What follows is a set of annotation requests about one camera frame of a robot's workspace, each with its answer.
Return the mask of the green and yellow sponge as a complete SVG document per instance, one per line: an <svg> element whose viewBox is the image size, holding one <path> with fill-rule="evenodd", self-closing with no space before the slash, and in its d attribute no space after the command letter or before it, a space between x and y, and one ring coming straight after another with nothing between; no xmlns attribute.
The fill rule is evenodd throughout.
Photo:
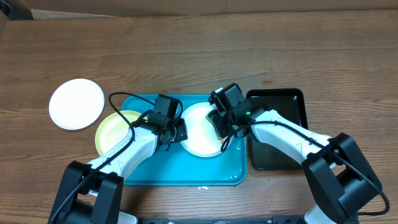
<svg viewBox="0 0 398 224"><path fill-rule="evenodd" d="M218 139L224 139L229 136L231 126L226 113L222 114L218 110L211 110L206 119L213 125Z"/></svg>

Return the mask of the white plate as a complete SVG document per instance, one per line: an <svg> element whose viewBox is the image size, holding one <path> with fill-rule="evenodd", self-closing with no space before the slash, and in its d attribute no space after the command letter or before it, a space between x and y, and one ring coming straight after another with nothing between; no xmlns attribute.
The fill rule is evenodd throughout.
<svg viewBox="0 0 398 224"><path fill-rule="evenodd" d="M49 101L51 120L66 130L84 129L93 124L104 109L104 93L95 82L77 78L60 85Z"/></svg>
<svg viewBox="0 0 398 224"><path fill-rule="evenodd" d="M219 139L214 126L206 119L209 112L216 109L209 102L195 103L183 113L188 138L181 142L191 154L198 157L213 157L221 154L221 145L226 138Z"/></svg>

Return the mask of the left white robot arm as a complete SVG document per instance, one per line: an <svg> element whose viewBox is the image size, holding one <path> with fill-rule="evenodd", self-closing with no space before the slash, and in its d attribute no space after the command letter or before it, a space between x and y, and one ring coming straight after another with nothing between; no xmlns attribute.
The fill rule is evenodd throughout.
<svg viewBox="0 0 398 224"><path fill-rule="evenodd" d="M138 223L120 209L124 180L161 146L187 139L179 99L159 94L152 106L127 123L126 136L106 154L66 167L49 223Z"/></svg>

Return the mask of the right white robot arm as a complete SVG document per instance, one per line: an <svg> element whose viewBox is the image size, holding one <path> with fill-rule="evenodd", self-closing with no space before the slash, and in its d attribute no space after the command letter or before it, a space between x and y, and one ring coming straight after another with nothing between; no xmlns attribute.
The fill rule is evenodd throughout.
<svg viewBox="0 0 398 224"><path fill-rule="evenodd" d="M303 128L270 106L245 97L235 83L212 91L208 101L216 107L207 119L225 140L222 151L232 137L250 136L301 164L315 206L299 223L346 223L363 216L361 209L377 195L382 197L384 209L366 215L389 211L380 180L351 136L340 133L332 138Z"/></svg>

